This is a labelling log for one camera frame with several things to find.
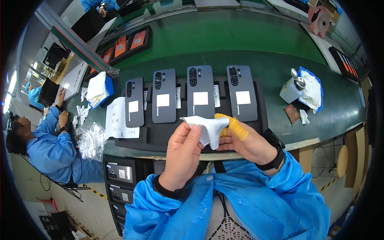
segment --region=white cleaning cloth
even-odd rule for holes
[[[301,94],[300,100],[317,111],[321,106],[321,85],[316,78],[310,75],[307,71],[301,71],[301,77],[305,81],[305,88]]]
[[[180,119],[186,121],[190,127],[195,124],[199,125],[201,127],[201,144],[204,146],[209,144],[212,150],[218,148],[220,133],[229,124],[229,118],[227,117],[206,119],[199,116],[191,116]]]
[[[91,106],[88,104],[88,107],[85,108],[84,106],[76,106],[77,108],[77,115],[80,117],[80,124],[83,125],[85,118],[88,117],[88,112],[91,109]]]
[[[88,89],[87,89],[87,88],[82,88],[82,89],[81,89],[81,96],[80,96],[80,98],[81,98],[81,102],[84,101],[84,97],[87,95],[87,92],[88,92]]]
[[[308,120],[307,113],[302,109],[300,109],[299,112],[300,112],[301,123],[302,124],[310,123],[310,121]]]
[[[96,107],[104,98],[109,96],[105,89],[105,77],[106,72],[103,71],[89,80],[86,98],[92,107]]]
[[[77,125],[78,121],[77,121],[77,115],[73,116],[73,121],[72,121],[72,125],[73,125],[73,128],[76,129],[76,125]]]

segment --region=dark hair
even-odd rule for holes
[[[9,153],[21,154],[28,156],[26,152],[26,141],[20,136],[20,130],[23,125],[17,121],[19,116],[15,115],[11,118],[11,125],[9,126],[7,133],[7,149]]]

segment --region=green workbench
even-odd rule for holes
[[[224,76],[225,68],[235,64],[249,65],[252,76],[260,79],[268,127],[290,145],[290,149],[336,137],[365,121],[359,85],[330,70],[316,44],[297,22],[264,13],[214,10],[169,16],[151,21],[149,25],[153,30],[151,48],[114,66],[120,68],[119,76],[113,78],[115,94],[89,111],[85,125],[98,122],[105,126],[106,106],[121,95],[129,79],[143,77],[145,82],[150,82],[154,71],[167,68],[175,68],[177,77],[182,78],[186,76],[187,67],[196,65],[211,65],[215,76]],[[290,78],[290,69],[298,70],[300,66],[321,80],[324,106],[313,114],[309,107],[293,102],[297,110],[307,111],[311,123],[302,125],[298,120],[292,125],[284,111],[288,104],[279,93]],[[88,83],[83,82],[81,87],[88,87]],[[80,102],[78,94],[67,100],[64,107],[73,116],[77,114],[76,105],[86,104]],[[164,152],[116,147],[114,140],[107,142],[104,153],[165,156]],[[202,156],[204,159],[236,157],[238,155],[232,153]]]

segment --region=pink tape dispenser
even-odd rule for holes
[[[314,34],[324,37],[329,27],[328,11],[322,6],[311,7],[308,11],[308,19],[310,20],[310,30]]]

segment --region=plastic bag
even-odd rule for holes
[[[103,161],[104,144],[107,143],[105,139],[105,130],[97,122],[93,122],[90,127],[81,127],[81,137],[78,140],[78,147],[83,159],[89,161],[97,160]]]

